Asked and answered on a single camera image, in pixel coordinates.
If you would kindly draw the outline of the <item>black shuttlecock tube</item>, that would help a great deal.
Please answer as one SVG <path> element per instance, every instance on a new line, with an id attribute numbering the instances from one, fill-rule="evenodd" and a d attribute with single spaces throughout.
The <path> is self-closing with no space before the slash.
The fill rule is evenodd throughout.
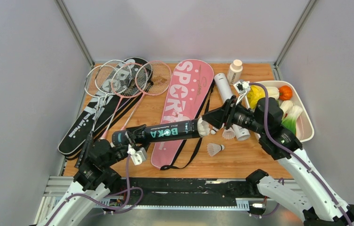
<path id="1" fill-rule="evenodd" d="M 149 143 L 200 138 L 197 130 L 197 121 L 187 120 L 146 126 L 145 140 Z"/>

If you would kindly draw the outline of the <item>shuttlecock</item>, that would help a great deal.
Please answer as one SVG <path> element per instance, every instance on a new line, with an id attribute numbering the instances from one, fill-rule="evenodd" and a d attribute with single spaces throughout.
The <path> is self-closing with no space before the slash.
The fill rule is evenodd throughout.
<path id="1" fill-rule="evenodd" d="M 220 129 L 216 128 L 216 127 L 212 127 L 210 134 L 211 135 L 215 135 L 218 131 L 220 131 Z"/>
<path id="2" fill-rule="evenodd" d="M 204 137 L 210 134 L 209 124 L 200 117 L 197 121 L 197 130 L 200 137 Z"/>
<path id="3" fill-rule="evenodd" d="M 229 129 L 224 129 L 224 131 L 222 133 L 222 138 L 227 139 L 227 140 L 234 139 L 235 132 L 234 132 L 233 128 L 230 127 Z"/>
<path id="4" fill-rule="evenodd" d="M 214 144 L 214 143 L 208 143 L 207 144 L 207 152 L 209 154 L 209 156 L 215 156 L 217 153 L 219 153 L 220 151 L 223 151 L 225 149 L 224 145 L 220 145 L 220 144 Z"/>

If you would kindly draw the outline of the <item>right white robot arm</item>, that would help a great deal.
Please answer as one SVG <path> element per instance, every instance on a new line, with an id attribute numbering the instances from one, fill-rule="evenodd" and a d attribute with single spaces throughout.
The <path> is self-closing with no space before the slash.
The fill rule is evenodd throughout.
<path id="1" fill-rule="evenodd" d="M 298 194 L 276 182 L 263 170 L 247 177 L 246 191 L 252 197 L 269 197 L 294 213 L 306 226 L 350 226 L 354 204 L 343 200 L 326 182 L 309 159 L 296 135 L 282 125 L 278 102 L 265 95 L 254 111 L 232 96 L 224 104 L 205 113 L 202 120 L 216 128 L 238 125 L 259 134 L 262 149 L 283 166 L 302 190 Z"/>

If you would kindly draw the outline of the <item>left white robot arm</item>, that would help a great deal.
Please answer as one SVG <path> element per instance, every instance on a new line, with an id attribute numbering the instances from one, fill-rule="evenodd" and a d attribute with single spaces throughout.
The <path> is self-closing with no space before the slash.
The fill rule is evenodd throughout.
<path id="1" fill-rule="evenodd" d="M 116 138 L 97 140 L 62 199 L 39 223 L 39 226 L 76 226 L 101 203 L 107 195 L 130 195 L 133 189 L 127 178 L 125 190 L 121 190 L 122 177 L 111 168 L 122 161 L 133 160 L 141 164 L 146 159 L 149 142 L 138 140 L 133 128 L 116 132 Z"/>

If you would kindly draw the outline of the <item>white shuttlecock tube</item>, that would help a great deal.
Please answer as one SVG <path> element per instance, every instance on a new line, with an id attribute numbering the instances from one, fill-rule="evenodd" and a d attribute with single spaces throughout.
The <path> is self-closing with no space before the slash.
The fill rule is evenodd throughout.
<path id="1" fill-rule="evenodd" d="M 233 96 L 232 90 L 224 73 L 216 74 L 214 76 L 214 82 L 223 102 Z M 244 129 L 234 124 L 231 127 L 235 132 L 235 138 L 237 141 L 244 141 L 250 137 L 250 132 L 248 129 Z"/>

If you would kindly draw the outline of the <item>yellow napa cabbage toy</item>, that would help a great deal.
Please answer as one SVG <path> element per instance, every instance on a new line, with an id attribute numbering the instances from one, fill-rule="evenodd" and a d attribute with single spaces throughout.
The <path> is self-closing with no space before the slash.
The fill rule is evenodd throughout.
<path id="1" fill-rule="evenodd" d="M 279 90 L 277 87 L 270 87 L 270 86 L 266 86 L 265 87 L 268 93 L 269 97 L 272 97 L 274 99 L 278 99 L 279 98 Z M 249 107 L 251 109 L 255 109 L 257 106 L 257 102 L 259 99 L 264 98 L 265 97 L 265 92 L 264 89 L 260 86 L 251 86 L 250 87 L 250 91 L 247 95 L 247 99 L 248 99 L 248 103 L 249 103 Z"/>

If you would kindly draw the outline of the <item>beige plastic bottle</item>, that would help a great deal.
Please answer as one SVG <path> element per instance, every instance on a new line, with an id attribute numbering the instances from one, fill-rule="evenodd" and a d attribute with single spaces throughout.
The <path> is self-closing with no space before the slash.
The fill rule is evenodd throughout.
<path id="1" fill-rule="evenodd" d="M 227 73 L 227 80 L 230 85 L 235 84 L 241 76 L 243 71 L 243 63 L 241 60 L 236 59 L 229 66 L 229 70 Z"/>

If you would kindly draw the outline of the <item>pink racket cover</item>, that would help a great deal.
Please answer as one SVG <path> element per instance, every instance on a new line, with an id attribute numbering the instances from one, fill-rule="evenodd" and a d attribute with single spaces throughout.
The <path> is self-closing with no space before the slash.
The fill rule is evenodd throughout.
<path id="1" fill-rule="evenodd" d="M 203 107 L 209 106 L 213 76 L 212 67 L 204 61 L 187 59 L 178 63 L 171 76 L 161 124 L 197 119 Z M 152 165 L 160 170 L 173 168 L 185 140 L 154 143 Z"/>

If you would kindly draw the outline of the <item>pink racket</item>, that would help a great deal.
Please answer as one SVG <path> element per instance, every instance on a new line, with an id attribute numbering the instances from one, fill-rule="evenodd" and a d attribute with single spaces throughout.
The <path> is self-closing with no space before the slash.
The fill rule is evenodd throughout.
<path id="1" fill-rule="evenodd" d="M 117 111 L 120 108 L 122 100 L 136 97 L 141 93 L 141 91 L 137 88 L 137 86 L 133 84 L 133 80 L 135 79 L 136 73 L 141 66 L 142 65 L 138 63 L 127 63 L 117 71 L 117 75 L 118 76 L 128 75 L 128 77 L 125 78 L 124 80 L 119 80 L 118 82 L 115 81 L 115 77 L 112 79 L 111 88 L 115 93 L 114 96 L 119 97 L 119 101 L 112 114 L 111 120 L 108 123 L 100 139 L 107 138 L 107 134 L 111 127 L 111 123 L 113 122 L 114 117 L 117 115 Z"/>
<path id="2" fill-rule="evenodd" d="M 150 61 L 141 66 L 135 76 L 135 84 L 142 92 L 130 116 L 121 128 L 124 130 L 145 96 L 159 96 L 166 92 L 171 81 L 170 67 L 162 61 Z"/>

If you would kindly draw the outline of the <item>black racket cover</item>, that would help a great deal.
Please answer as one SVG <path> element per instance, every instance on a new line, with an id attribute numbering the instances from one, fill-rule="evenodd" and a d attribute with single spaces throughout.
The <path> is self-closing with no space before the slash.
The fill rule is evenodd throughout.
<path id="1" fill-rule="evenodd" d="M 114 125 L 116 114 L 124 115 L 138 98 L 121 100 L 112 87 L 124 93 L 133 90 L 137 71 L 147 63 L 140 57 L 110 60 L 94 67 L 86 76 L 84 91 L 87 105 L 58 145 L 58 151 L 67 159 L 88 153 L 88 143 L 93 142 L 103 129 Z"/>

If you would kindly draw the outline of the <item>pink racket right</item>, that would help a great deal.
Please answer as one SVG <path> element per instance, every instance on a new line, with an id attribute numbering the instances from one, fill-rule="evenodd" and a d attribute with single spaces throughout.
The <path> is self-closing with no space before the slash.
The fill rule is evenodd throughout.
<path id="1" fill-rule="evenodd" d="M 142 92 L 130 116 L 121 128 L 124 130 L 145 96 L 159 96 L 166 92 L 171 81 L 170 67 L 162 61 L 150 61 L 141 66 L 135 76 L 135 84 Z"/>

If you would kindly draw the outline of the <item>orange tomato toy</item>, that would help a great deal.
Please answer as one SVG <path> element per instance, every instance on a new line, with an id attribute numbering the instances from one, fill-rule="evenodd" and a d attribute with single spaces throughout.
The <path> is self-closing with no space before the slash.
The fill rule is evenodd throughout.
<path id="1" fill-rule="evenodd" d="M 291 100 L 293 91 L 290 86 L 284 85 L 279 87 L 279 99 L 282 101 Z"/>

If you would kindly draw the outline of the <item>bok choy toy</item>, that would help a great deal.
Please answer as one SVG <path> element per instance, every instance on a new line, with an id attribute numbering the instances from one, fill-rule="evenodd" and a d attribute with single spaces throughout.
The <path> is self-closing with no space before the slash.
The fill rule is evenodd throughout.
<path id="1" fill-rule="evenodd" d="M 282 125 L 296 135 L 296 123 L 303 112 L 303 108 L 298 105 L 293 105 L 287 112 L 286 117 L 282 120 Z"/>

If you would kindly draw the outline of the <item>white plastic tray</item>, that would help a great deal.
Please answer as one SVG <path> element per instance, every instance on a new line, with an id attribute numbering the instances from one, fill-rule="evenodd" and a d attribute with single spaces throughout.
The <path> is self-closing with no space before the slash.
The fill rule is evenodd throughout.
<path id="1" fill-rule="evenodd" d="M 293 91 L 293 97 L 291 98 L 291 100 L 282 101 L 280 99 L 275 99 L 279 107 L 283 110 L 284 115 L 282 117 L 282 120 L 286 117 L 288 110 L 293 105 L 301 106 L 303 108 L 303 112 L 299 116 L 296 123 L 296 129 L 297 129 L 296 137 L 300 140 L 300 142 L 305 142 L 312 139 L 314 136 L 313 125 L 295 88 L 290 83 L 285 81 L 260 81 L 259 84 L 263 84 L 265 87 L 266 86 L 277 87 L 278 89 L 279 87 L 284 85 L 291 87 Z"/>

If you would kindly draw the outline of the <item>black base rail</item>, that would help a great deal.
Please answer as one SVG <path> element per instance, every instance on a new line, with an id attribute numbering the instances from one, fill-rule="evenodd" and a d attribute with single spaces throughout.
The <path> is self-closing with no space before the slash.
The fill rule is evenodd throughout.
<path id="1" fill-rule="evenodd" d="M 241 201 L 265 206 L 269 200 L 244 179 L 215 178 L 121 178 L 107 197 L 117 203 L 128 198 L 128 205 L 154 208 L 228 208 Z"/>

